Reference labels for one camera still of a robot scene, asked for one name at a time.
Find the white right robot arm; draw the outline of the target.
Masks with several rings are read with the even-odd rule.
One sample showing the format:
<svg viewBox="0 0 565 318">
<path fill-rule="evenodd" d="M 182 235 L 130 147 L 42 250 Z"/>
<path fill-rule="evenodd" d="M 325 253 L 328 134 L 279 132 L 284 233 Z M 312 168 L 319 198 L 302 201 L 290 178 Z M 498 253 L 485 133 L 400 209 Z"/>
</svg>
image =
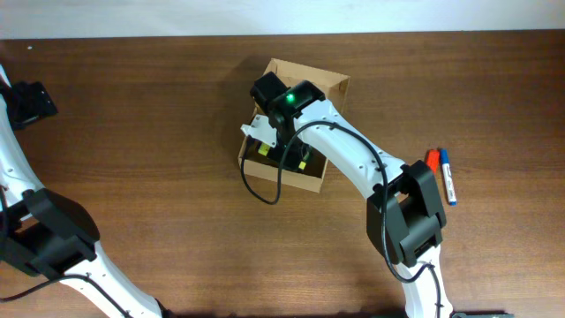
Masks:
<svg viewBox="0 0 565 318">
<path fill-rule="evenodd" d="M 273 72 L 254 81 L 260 114 L 243 125 L 248 145 L 283 173 L 325 156 L 366 201 L 366 233 L 403 287 L 408 317 L 451 317 L 440 255 L 447 224 L 436 178 L 422 161 L 407 164 L 350 125 L 312 82 L 286 86 Z"/>
</svg>

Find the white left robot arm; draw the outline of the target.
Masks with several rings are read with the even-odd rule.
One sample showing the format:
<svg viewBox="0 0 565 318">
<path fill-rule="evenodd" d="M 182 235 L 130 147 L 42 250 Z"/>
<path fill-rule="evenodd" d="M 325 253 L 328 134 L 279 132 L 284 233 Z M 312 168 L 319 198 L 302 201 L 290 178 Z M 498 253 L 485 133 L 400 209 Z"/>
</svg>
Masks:
<svg viewBox="0 0 565 318">
<path fill-rule="evenodd" d="M 42 83 L 11 84 L 1 77 L 1 259 L 28 276 L 47 279 L 3 301 L 60 283 L 108 317 L 170 317 L 170 310 L 133 284 L 105 254 L 88 212 L 45 187 L 28 163 L 15 132 L 56 113 Z"/>
</svg>

